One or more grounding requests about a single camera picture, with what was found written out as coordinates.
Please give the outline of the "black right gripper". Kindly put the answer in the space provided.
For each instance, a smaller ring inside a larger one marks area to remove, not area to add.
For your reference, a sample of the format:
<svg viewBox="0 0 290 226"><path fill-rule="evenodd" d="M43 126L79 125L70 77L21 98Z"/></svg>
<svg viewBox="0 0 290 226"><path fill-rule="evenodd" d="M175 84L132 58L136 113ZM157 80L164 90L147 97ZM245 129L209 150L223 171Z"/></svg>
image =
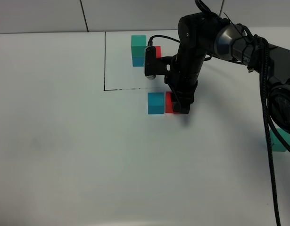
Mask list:
<svg viewBox="0 0 290 226"><path fill-rule="evenodd" d="M171 101L174 113L189 113L204 60L204 55L175 55L172 58L171 75L166 76L165 81L173 92Z"/></svg>

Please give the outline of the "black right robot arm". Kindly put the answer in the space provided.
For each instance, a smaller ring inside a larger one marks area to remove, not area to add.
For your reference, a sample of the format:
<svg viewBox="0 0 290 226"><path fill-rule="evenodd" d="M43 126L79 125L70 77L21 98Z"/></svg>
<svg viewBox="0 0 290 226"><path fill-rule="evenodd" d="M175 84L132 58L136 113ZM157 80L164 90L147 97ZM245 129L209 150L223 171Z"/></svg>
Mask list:
<svg viewBox="0 0 290 226"><path fill-rule="evenodd" d="M249 72L266 74L269 115L290 134L290 50L265 44L241 24L204 13L182 17L178 23L180 46L173 62L177 76L169 77L173 111L188 114L194 101L197 79L206 55L240 62Z"/></svg>

